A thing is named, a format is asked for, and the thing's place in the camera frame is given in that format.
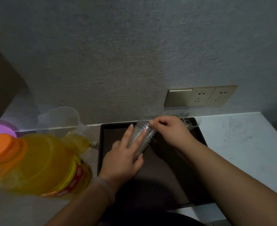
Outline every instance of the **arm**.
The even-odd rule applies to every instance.
[[[130,125],[122,140],[112,145],[111,151],[103,159],[99,173],[99,177],[106,181],[114,194],[139,171],[144,163],[143,154],[135,163],[133,157],[144,140],[146,131],[144,130],[131,147],[127,148],[132,130],[133,125]],[[99,183],[89,184],[83,193],[55,215],[46,226],[97,225],[109,204],[110,198],[106,189]]]
[[[277,193],[197,141],[177,117],[160,116],[150,124],[192,162],[234,225],[277,225]]]

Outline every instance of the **hand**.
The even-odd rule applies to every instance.
[[[168,144],[179,150],[196,141],[178,117],[159,116],[150,121],[149,124],[163,136]]]
[[[103,159],[99,173],[99,177],[105,179],[115,193],[125,182],[133,178],[144,164],[143,154],[138,157],[135,163],[133,163],[133,158],[144,140],[147,130],[142,131],[131,147],[127,148],[132,130],[133,125],[131,124],[122,140],[114,142],[111,151]]]

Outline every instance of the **forearm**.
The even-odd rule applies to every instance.
[[[99,183],[92,183],[46,226],[97,225],[109,203],[106,190]]]
[[[277,225],[277,194],[198,141],[182,147],[217,205],[235,225]]]

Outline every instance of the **black tray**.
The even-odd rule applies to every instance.
[[[186,122],[196,124],[194,118],[186,118]],[[136,125],[136,122],[101,125],[98,174],[105,154],[116,140],[121,140],[130,124]],[[207,145],[198,127],[190,132]],[[116,202],[107,209],[105,218],[137,209],[166,211],[207,203],[213,203],[213,200],[190,163],[157,132],[144,152],[143,167],[119,190]]]

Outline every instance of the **person's left arm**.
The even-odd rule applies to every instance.
[[[127,148],[133,125],[130,125],[121,141],[116,141],[104,159],[99,177],[104,179],[114,194],[129,181],[142,167],[144,160],[141,154],[133,163],[133,158],[140,147],[146,131]],[[97,225],[110,204],[110,195],[98,182],[90,184],[86,190],[57,213],[46,226]]]

